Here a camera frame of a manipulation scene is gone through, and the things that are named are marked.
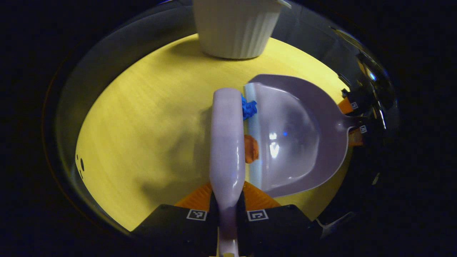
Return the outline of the yellow wooden desktop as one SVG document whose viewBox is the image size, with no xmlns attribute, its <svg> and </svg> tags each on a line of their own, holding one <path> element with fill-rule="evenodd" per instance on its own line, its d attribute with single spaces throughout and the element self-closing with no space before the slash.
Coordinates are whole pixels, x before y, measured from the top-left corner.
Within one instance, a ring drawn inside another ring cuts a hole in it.
<svg viewBox="0 0 457 257">
<path fill-rule="evenodd" d="M 204 54 L 196 34 L 167 44 L 113 80 L 83 122 L 77 168 L 96 203 L 132 231 L 160 204 L 209 182 L 214 91 L 242 91 L 258 74 L 308 80 L 336 103 L 348 89 L 324 63 L 276 39 L 250 60 Z"/>
</svg>

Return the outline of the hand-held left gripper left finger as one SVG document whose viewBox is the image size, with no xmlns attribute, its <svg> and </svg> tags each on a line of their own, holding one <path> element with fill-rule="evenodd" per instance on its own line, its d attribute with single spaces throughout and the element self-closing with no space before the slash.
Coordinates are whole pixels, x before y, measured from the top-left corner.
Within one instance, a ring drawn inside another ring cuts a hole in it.
<svg viewBox="0 0 457 257">
<path fill-rule="evenodd" d="M 131 235 L 157 257 L 215 257 L 219 210 L 206 183 L 175 205 L 161 204 Z"/>
</svg>

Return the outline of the small pink broom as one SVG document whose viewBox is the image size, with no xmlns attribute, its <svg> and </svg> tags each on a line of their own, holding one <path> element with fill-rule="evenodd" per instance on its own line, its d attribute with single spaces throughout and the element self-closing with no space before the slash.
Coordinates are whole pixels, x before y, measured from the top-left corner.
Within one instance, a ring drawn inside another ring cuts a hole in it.
<svg viewBox="0 0 457 257">
<path fill-rule="evenodd" d="M 215 91 L 210 134 L 210 183 L 219 209 L 219 254 L 240 257 L 236 208 L 246 173 L 240 91 Z"/>
</svg>

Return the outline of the blue paper trash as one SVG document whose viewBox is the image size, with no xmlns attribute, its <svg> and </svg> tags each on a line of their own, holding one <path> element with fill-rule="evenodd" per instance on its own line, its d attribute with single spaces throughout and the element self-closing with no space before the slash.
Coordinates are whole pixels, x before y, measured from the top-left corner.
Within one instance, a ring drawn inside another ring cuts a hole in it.
<svg viewBox="0 0 457 257">
<path fill-rule="evenodd" d="M 257 113 L 257 102 L 256 101 L 247 101 L 246 98 L 241 94 L 242 100 L 242 114 L 243 120 L 247 120 L 250 117 L 253 117 Z"/>
</svg>

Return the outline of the black backdrop cloth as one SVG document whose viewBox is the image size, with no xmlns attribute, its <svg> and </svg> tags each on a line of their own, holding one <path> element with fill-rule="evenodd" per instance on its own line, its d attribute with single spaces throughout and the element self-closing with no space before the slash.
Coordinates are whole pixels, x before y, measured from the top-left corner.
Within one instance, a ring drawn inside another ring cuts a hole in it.
<svg viewBox="0 0 457 257">
<path fill-rule="evenodd" d="M 272 39 L 316 58 L 336 72 L 348 89 L 352 89 L 361 74 L 355 60 L 356 51 L 333 33 L 332 25 L 317 13 L 292 3 L 291 9 L 283 9 Z M 194 34 L 191 2 L 167 2 L 111 32 L 85 53 L 69 75 L 64 76 L 54 125 L 64 174 L 82 198 L 110 223 L 120 226 L 90 195 L 77 168 L 77 164 L 83 163 L 76 155 L 83 122 L 101 93 L 127 68 L 148 53 Z"/>
</svg>

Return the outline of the pink dustpan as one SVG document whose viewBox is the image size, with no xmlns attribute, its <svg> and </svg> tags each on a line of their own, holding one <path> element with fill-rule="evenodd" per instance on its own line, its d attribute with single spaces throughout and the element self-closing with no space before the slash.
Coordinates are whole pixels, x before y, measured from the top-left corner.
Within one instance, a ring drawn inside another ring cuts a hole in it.
<svg viewBox="0 0 457 257">
<path fill-rule="evenodd" d="M 323 89 L 298 77 L 260 74 L 244 91 L 257 103 L 247 119 L 258 142 L 249 181 L 271 197 L 314 189 L 333 177 L 346 158 L 349 130 L 365 120 L 343 114 Z"/>
</svg>

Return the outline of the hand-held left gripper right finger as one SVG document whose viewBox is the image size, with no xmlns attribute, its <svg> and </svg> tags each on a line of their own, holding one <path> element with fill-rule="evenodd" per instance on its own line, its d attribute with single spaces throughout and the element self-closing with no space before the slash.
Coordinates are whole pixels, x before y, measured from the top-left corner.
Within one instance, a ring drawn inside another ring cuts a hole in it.
<svg viewBox="0 0 457 257">
<path fill-rule="evenodd" d="M 316 244 L 316 223 L 299 207 L 281 205 L 249 182 L 238 200 L 238 253 L 246 257 L 306 257 Z"/>
</svg>

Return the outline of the orange paper trash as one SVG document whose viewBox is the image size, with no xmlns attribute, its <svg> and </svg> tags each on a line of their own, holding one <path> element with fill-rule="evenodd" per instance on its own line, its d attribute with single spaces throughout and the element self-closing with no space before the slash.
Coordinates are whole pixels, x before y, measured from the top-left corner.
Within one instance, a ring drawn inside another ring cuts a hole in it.
<svg viewBox="0 0 457 257">
<path fill-rule="evenodd" d="M 258 142 L 251 135 L 244 135 L 245 142 L 245 163 L 250 164 L 259 158 Z"/>
</svg>

